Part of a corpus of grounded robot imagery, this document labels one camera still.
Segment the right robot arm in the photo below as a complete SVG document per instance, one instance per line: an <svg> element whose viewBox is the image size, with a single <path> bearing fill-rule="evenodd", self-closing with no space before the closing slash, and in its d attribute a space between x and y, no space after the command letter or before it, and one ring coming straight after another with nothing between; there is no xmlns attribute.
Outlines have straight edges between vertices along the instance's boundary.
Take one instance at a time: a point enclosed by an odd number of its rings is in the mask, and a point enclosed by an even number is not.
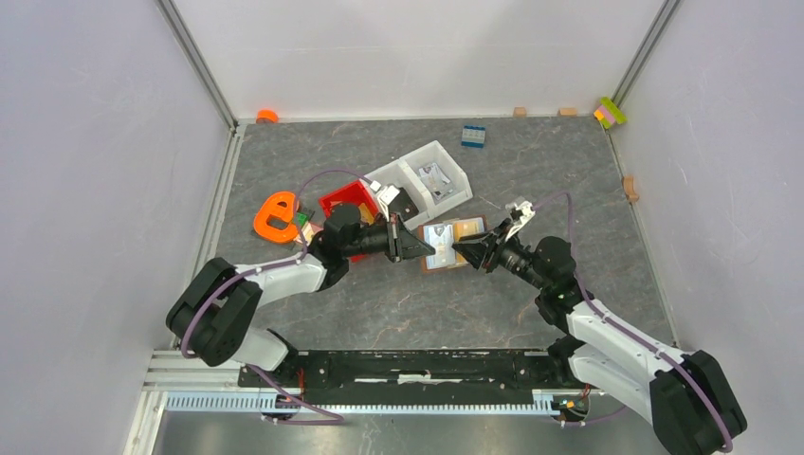
<svg viewBox="0 0 804 455"><path fill-rule="evenodd" d="M719 361L647 336L593 297L574 247L555 236L524 245L511 220L453 249L485 273L503 268L539 291L535 304L564 333L550 348L550 379L595 386L648 422L670 454L728 453L747 420Z"/></svg>

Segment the white divided plastic bin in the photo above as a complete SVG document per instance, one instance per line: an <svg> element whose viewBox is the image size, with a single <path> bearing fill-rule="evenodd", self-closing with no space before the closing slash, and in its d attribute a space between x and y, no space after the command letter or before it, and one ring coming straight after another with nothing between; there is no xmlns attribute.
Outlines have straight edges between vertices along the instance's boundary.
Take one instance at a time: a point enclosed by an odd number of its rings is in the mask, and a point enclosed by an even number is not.
<svg viewBox="0 0 804 455"><path fill-rule="evenodd" d="M442 144L433 140L366 175L404 190L418 212L405 225L415 230L473 197L468 176Z"/></svg>

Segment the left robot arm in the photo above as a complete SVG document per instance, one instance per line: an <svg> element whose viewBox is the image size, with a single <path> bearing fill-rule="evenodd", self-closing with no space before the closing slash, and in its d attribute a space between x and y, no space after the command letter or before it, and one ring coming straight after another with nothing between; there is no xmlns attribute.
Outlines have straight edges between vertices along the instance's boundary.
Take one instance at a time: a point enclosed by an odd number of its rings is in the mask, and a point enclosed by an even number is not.
<svg viewBox="0 0 804 455"><path fill-rule="evenodd" d="M234 265L221 257L207 261L166 317L182 352L210 367L229 360L261 369L275 386L297 376L290 344L252 321L256 311L276 300L326 290L349 271L354 256L383 254L393 263L434 254L410 232L400 214L379 214L371 223L357 206L337 205L305 253L263 264Z"/></svg>

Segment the red plastic bin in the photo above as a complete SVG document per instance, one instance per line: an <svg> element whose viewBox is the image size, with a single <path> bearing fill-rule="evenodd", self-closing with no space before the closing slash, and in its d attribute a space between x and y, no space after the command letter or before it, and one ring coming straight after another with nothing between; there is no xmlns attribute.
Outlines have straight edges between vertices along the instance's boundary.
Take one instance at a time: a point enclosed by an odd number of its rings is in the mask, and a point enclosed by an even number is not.
<svg viewBox="0 0 804 455"><path fill-rule="evenodd" d="M325 219L313 247L320 259L333 264L339 256L341 264L348 266L373 253L372 243L382 229L376 223L377 207L362 183L353 181L322 196L319 202Z"/></svg>

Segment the brown leather card holder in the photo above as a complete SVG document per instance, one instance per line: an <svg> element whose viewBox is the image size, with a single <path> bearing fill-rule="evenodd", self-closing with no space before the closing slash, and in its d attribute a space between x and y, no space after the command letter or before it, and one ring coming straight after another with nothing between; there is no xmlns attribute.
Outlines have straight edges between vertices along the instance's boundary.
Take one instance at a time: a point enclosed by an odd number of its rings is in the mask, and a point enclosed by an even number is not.
<svg viewBox="0 0 804 455"><path fill-rule="evenodd" d="M453 244L463 237L487 230L484 215L430 222L420 226L419 237L434 249L433 254L421 259L422 270L430 273L468 266L468 261L453 248Z"/></svg>

